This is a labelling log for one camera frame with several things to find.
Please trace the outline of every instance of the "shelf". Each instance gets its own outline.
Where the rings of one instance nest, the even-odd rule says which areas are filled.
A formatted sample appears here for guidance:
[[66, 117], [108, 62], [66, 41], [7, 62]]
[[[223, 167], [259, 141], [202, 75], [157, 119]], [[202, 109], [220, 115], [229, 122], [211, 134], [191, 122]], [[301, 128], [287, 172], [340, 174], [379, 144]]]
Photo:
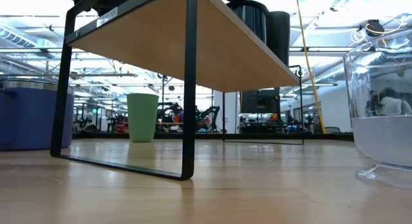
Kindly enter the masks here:
[[[129, 0], [66, 41], [74, 48], [183, 80], [185, 13], [186, 0]], [[196, 83], [218, 91], [299, 84], [221, 0], [198, 0], [196, 59]]]

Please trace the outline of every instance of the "blue bin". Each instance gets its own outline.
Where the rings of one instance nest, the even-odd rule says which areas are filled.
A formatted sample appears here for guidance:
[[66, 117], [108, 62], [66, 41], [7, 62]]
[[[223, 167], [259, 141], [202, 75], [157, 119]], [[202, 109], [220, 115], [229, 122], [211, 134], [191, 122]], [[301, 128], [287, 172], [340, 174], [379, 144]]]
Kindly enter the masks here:
[[[49, 149], [57, 85], [41, 80], [0, 81], [0, 150]], [[68, 88], [62, 147], [71, 145], [74, 90]]]

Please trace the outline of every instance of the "black metal frame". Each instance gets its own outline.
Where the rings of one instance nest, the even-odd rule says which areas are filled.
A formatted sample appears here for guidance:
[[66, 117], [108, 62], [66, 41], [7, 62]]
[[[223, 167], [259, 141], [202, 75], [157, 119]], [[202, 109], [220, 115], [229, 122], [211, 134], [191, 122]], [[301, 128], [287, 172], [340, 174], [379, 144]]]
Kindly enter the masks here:
[[[50, 154], [54, 157], [75, 160], [78, 162], [91, 163], [113, 169], [121, 169], [134, 173], [142, 173], [173, 180], [187, 180], [194, 172], [194, 130], [195, 130], [195, 95], [196, 95], [196, 36], [197, 36], [197, 11], [198, 0], [186, 0], [186, 37], [185, 37], [185, 82], [184, 82], [184, 111], [183, 118], [183, 149], [182, 149], [182, 173], [159, 171], [143, 167], [134, 167], [118, 163], [103, 162], [61, 154], [61, 143], [63, 136], [64, 114], [66, 111], [66, 99], [70, 74], [70, 63], [73, 42], [97, 29], [96, 21], [93, 21], [75, 32], [75, 18], [81, 12], [92, 7], [100, 0], [82, 0], [70, 9], [66, 14], [66, 25], [64, 28], [64, 43], [62, 47], [61, 66], [59, 73], [59, 84], [57, 87], [57, 98], [55, 105], [53, 133], [51, 138]], [[153, 0], [129, 0], [117, 7], [118, 14], [112, 18], [114, 21], [123, 15], [150, 3]]]
[[[303, 134], [303, 100], [302, 100], [302, 67], [300, 65], [295, 65], [295, 66], [289, 66], [289, 68], [299, 68], [299, 70], [295, 71], [295, 75], [299, 77], [299, 91], [300, 91], [300, 97], [301, 97], [301, 133], [300, 133], [300, 139], [302, 140], [301, 143], [279, 143], [279, 142], [256, 142], [256, 141], [241, 141], [241, 140], [225, 140], [225, 135], [223, 135], [223, 141], [226, 141], [228, 143], [259, 143], [259, 144], [283, 144], [283, 145], [304, 145], [304, 137], [305, 135]], [[223, 96], [223, 113], [225, 110], [225, 97]]]

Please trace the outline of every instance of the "ceiling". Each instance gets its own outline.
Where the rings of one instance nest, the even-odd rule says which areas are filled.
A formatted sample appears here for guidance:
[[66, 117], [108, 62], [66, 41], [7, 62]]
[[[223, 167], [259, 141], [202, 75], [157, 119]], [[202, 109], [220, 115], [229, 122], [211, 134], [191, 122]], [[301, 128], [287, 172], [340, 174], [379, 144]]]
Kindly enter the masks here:
[[[290, 46], [302, 47], [303, 39], [299, 24], [299, 14], [296, 0], [254, 0], [263, 3], [270, 11], [280, 10], [290, 14], [291, 35]], [[386, 32], [410, 28], [412, 25], [412, 0], [299, 0], [303, 20], [303, 28], [307, 46], [311, 47], [355, 47], [368, 40], [365, 31], [358, 31], [360, 25], [365, 25], [369, 19], [379, 19]], [[18, 33], [31, 44], [33, 48], [60, 48], [63, 42], [65, 13], [73, 6], [70, 0], [0, 0], [0, 27]], [[76, 19], [76, 29], [97, 18], [95, 11], [82, 12]], [[0, 48], [22, 48], [0, 38]], [[48, 73], [59, 72], [60, 53], [0, 53], [12, 60], [23, 62], [46, 70]], [[301, 54], [291, 53], [290, 65], [306, 66], [306, 60]], [[321, 82], [335, 82], [343, 78], [342, 54], [331, 55], [328, 52], [310, 54], [310, 65]], [[40, 70], [27, 71], [27, 74], [40, 73]], [[111, 61], [103, 57], [84, 52], [73, 54], [71, 72], [81, 75], [117, 74], [116, 77], [73, 77], [71, 84], [119, 84], [109, 87], [109, 92], [100, 88], [81, 86], [79, 91], [89, 92], [100, 97], [123, 97], [126, 93], [156, 93], [162, 90], [162, 78], [151, 71]], [[165, 91], [169, 100], [182, 101], [182, 81], [167, 79], [168, 84], [175, 85], [174, 91]], [[136, 84], [136, 86], [120, 86], [120, 84]], [[285, 88], [285, 93], [294, 88]], [[199, 99], [207, 100], [205, 107], [211, 103], [212, 91], [198, 87]]]

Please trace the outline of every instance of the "wooden tabletop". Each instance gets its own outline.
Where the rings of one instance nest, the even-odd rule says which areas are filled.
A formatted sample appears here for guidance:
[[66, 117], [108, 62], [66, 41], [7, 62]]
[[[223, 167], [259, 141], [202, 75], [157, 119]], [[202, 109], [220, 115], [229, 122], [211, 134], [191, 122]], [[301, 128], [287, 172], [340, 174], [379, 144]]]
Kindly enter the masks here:
[[[154, 0], [70, 46], [183, 80], [185, 13], [186, 0]], [[224, 92], [299, 84], [221, 0], [198, 2], [196, 76], [197, 84]]]
[[[182, 166], [180, 140], [74, 140], [62, 151], [175, 172]], [[356, 179], [356, 170], [373, 161], [353, 142], [197, 140], [195, 152], [194, 177], [184, 182], [52, 158], [48, 151], [0, 152], [0, 223], [411, 223], [412, 192]]]

